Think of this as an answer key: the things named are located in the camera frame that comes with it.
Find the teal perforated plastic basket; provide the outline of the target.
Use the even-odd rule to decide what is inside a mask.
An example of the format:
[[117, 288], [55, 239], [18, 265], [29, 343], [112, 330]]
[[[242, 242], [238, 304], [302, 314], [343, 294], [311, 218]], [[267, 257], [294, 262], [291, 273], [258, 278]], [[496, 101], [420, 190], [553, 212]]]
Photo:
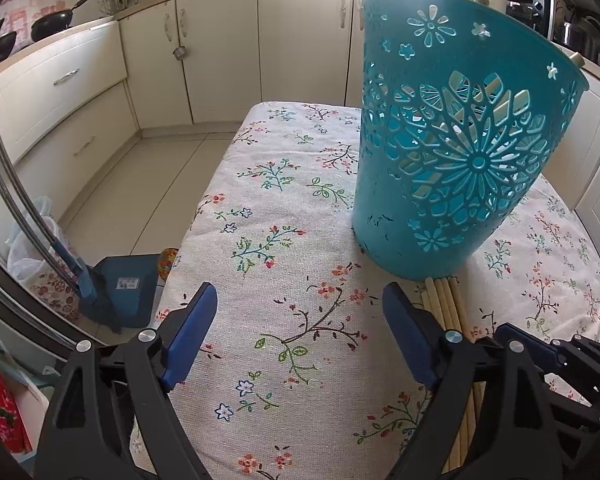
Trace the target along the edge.
[[588, 80], [572, 58], [471, 0], [361, 0], [353, 231], [387, 272], [455, 271], [562, 140]]

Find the black wok pan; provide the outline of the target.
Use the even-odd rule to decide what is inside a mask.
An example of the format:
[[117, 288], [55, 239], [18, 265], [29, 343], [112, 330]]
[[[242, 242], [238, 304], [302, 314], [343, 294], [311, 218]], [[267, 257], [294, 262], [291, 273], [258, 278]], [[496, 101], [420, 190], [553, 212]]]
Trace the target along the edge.
[[73, 20], [73, 14], [76, 9], [83, 6], [90, 0], [78, 0], [71, 8], [55, 11], [38, 18], [31, 26], [30, 36], [33, 42], [41, 41], [49, 36], [58, 34], [67, 30]]

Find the yellow patterned slipper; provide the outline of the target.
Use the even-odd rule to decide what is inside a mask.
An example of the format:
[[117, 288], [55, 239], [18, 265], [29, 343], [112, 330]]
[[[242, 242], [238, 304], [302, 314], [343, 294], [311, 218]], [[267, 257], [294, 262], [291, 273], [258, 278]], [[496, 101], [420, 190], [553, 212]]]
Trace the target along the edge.
[[164, 282], [168, 278], [177, 256], [178, 248], [166, 248], [160, 252], [158, 258], [158, 275]]

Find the floral tablecloth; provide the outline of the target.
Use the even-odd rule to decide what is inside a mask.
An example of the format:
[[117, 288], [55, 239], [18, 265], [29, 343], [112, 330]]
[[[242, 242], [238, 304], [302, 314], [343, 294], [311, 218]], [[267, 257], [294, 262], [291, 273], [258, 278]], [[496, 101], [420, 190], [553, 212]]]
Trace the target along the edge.
[[[390, 275], [351, 228], [359, 135], [355, 108], [256, 105], [181, 242], [157, 318], [218, 293], [171, 394], [215, 479], [382, 479], [424, 416], [382, 314]], [[453, 276], [475, 338], [600, 341], [600, 257], [545, 179]]]

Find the blue dustpan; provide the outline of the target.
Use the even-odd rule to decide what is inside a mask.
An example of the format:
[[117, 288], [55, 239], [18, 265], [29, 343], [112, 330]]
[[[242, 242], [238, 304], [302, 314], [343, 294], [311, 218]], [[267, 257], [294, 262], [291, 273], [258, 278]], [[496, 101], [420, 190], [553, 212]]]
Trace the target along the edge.
[[158, 286], [159, 254], [114, 256], [78, 264], [79, 311], [120, 334], [148, 325]]

